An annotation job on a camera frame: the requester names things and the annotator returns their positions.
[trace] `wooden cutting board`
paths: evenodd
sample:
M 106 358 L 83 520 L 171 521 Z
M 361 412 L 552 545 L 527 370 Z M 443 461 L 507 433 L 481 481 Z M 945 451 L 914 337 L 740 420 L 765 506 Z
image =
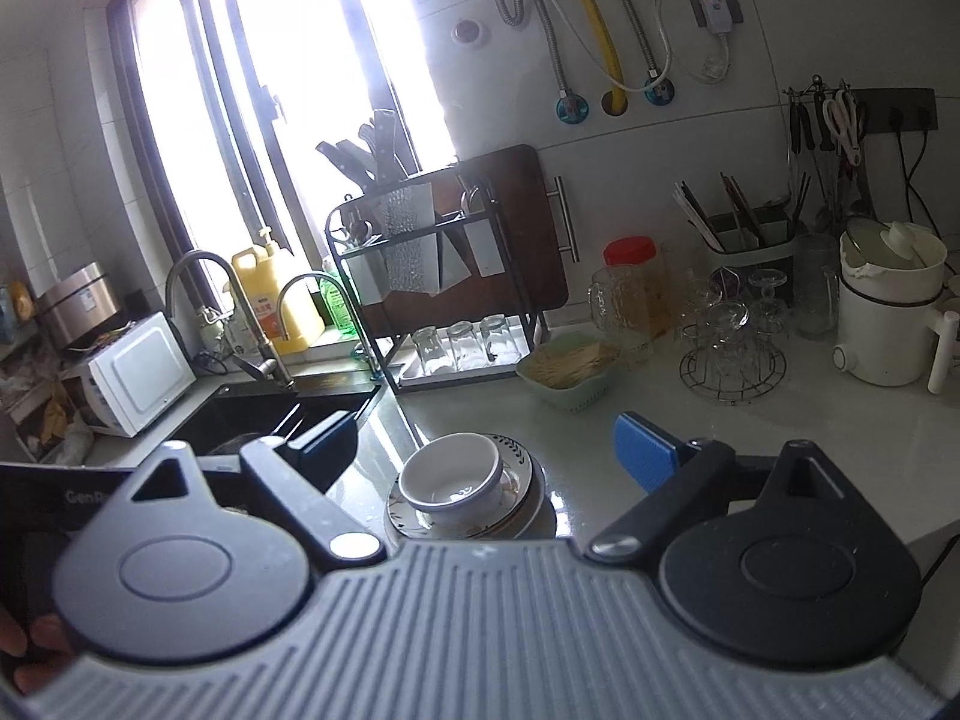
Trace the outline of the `wooden cutting board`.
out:
M 532 146 L 510 146 L 460 162 L 464 178 L 475 176 L 493 187 L 500 201 L 504 232 L 517 271 L 522 274 L 534 311 L 560 308 L 568 301 L 563 260 L 544 173 Z M 434 210 L 455 213 L 463 193 L 453 172 L 439 172 L 431 180 Z M 489 314 L 516 314 L 520 305 L 507 274 L 481 277 L 469 252 L 462 228 L 454 244 L 472 274 L 439 295 L 389 293 L 383 302 L 363 307 L 376 338 L 412 333 L 421 327 L 449 327 L 460 319 L 478 322 Z

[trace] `yellow bottle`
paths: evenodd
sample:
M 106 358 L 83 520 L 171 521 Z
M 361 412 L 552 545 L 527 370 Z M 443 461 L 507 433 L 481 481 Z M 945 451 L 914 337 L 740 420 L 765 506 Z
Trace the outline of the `yellow bottle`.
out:
M 260 230 L 264 245 L 253 245 L 234 254 L 230 260 L 237 271 L 240 284 L 247 293 L 260 327 L 274 342 L 280 354 L 304 351 L 323 333 L 323 319 L 310 298 L 304 281 L 295 284 L 283 298 L 283 318 L 289 341 L 282 340 L 280 317 L 277 317 L 277 297 L 280 290 L 294 276 L 302 274 L 306 266 L 298 264 L 294 255 L 270 238 L 270 227 Z

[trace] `window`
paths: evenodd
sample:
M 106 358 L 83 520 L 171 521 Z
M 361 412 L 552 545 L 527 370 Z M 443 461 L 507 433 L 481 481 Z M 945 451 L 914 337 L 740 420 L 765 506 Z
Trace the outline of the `window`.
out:
M 408 172 L 454 158 L 409 0 L 114 0 L 138 157 L 174 256 L 229 259 L 264 226 L 318 268 L 329 211 L 357 186 L 316 153 L 397 111 Z M 224 274 L 194 271 L 195 299 Z

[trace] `kitchen faucet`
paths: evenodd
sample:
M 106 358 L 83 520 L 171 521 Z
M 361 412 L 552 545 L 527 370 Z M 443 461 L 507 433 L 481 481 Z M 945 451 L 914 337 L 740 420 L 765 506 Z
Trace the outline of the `kitchen faucet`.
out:
M 218 264 L 224 271 L 227 271 L 227 278 L 230 282 L 230 288 L 233 290 L 233 300 L 236 303 L 237 310 L 243 314 L 244 319 L 246 319 L 247 327 L 253 333 L 253 338 L 256 339 L 256 348 L 260 352 L 260 357 L 263 358 L 263 362 L 259 365 L 253 365 L 251 362 L 242 360 L 239 357 L 234 356 L 237 365 L 241 370 L 246 371 L 249 375 L 253 376 L 254 379 L 265 381 L 268 377 L 272 378 L 279 386 L 283 389 L 287 389 L 290 386 L 293 386 L 294 379 L 290 375 L 290 372 L 287 370 L 286 365 L 283 365 L 283 361 L 280 360 L 280 354 L 277 353 L 275 346 L 271 343 L 270 338 L 267 338 L 267 334 L 263 332 L 263 328 L 260 327 L 260 322 L 256 319 L 256 314 L 253 312 L 253 306 L 250 304 L 250 300 L 247 298 L 247 294 L 243 291 L 243 287 L 240 285 L 240 279 L 237 276 L 237 272 L 234 271 L 233 266 L 224 260 L 219 254 L 214 254 L 212 251 L 204 251 L 199 248 L 194 248 L 187 252 L 184 256 L 179 258 L 174 266 L 170 269 L 169 274 L 167 274 L 167 287 L 165 295 L 165 314 L 167 319 L 174 319 L 174 286 L 176 285 L 176 279 L 184 272 L 186 266 L 190 265 L 197 260 L 209 260 L 210 262 Z M 283 299 L 283 293 L 287 288 L 284 287 L 280 293 L 280 298 L 277 300 L 277 314 L 280 314 L 280 328 L 283 328 L 283 314 L 280 312 L 280 301 Z
M 363 326 L 360 324 L 360 317 L 357 316 L 357 312 L 353 309 L 353 303 L 350 302 L 349 295 L 347 295 L 347 290 L 344 289 L 344 285 L 337 281 L 337 279 L 330 274 L 325 274 L 323 271 L 306 271 L 305 274 L 294 276 L 292 279 L 290 279 L 290 281 L 283 285 L 283 289 L 280 290 L 280 295 L 277 295 L 277 314 L 280 316 L 280 333 L 283 334 L 283 339 L 286 341 L 287 338 L 290 338 L 290 334 L 287 332 L 286 320 L 283 318 L 283 312 L 281 310 L 283 306 L 283 298 L 286 298 L 288 290 L 290 290 L 290 288 L 293 287 L 296 282 L 305 278 L 320 279 L 320 281 L 325 281 L 328 282 L 328 284 L 332 284 L 337 292 L 340 293 L 341 298 L 344 298 L 344 306 L 347 306 L 347 312 L 350 314 L 350 320 L 353 322 L 353 326 L 356 328 L 357 336 L 360 338 L 360 343 L 363 344 L 363 351 L 367 356 L 367 364 L 370 366 L 371 377 L 377 378 L 376 357 L 373 356 L 373 348 L 371 348 L 370 342 L 367 340 L 367 336 L 363 332 Z

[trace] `red lid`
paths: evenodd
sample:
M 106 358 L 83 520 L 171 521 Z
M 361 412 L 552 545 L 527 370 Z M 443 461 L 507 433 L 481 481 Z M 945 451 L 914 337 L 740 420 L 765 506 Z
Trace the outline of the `red lid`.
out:
M 603 250 L 603 260 L 607 265 L 643 265 L 656 257 L 654 239 L 645 235 L 620 238 L 607 245 Z

